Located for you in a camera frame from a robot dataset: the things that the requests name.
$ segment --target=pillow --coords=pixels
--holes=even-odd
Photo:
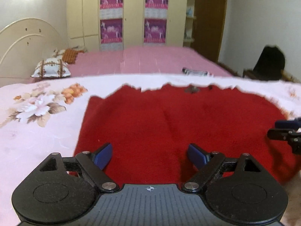
[[[62,59],[63,55],[66,50],[54,50],[54,54],[52,55],[52,58]]]
[[[84,51],[76,51],[69,48],[65,51],[62,60],[68,64],[74,64],[78,53],[83,53],[83,52]]]
[[[39,78],[64,78],[71,76],[67,64],[61,59],[50,58],[38,63],[31,77]]]

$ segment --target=pink bed sheet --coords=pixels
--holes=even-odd
[[[132,47],[124,51],[80,53],[75,64],[68,65],[71,77],[141,73],[182,74],[183,67],[208,71],[214,76],[232,76],[187,47]]]

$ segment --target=black chair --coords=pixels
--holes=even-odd
[[[282,78],[285,67],[285,57],[278,47],[265,46],[253,70],[245,69],[243,77],[254,80],[277,81]]]

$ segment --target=red towel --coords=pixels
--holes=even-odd
[[[112,143],[104,171],[119,185],[185,182],[196,172],[186,156],[190,143],[227,157],[251,153],[281,183],[301,168],[286,142],[266,138],[284,119],[273,104],[237,89],[185,89],[124,86],[106,99],[91,97],[74,154]]]

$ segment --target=white wall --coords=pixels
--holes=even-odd
[[[68,43],[67,0],[0,0],[0,30],[23,18],[38,18],[51,24]]]
[[[301,79],[301,0],[231,0],[225,24],[220,62],[241,74],[265,45],[277,45],[285,69]]]

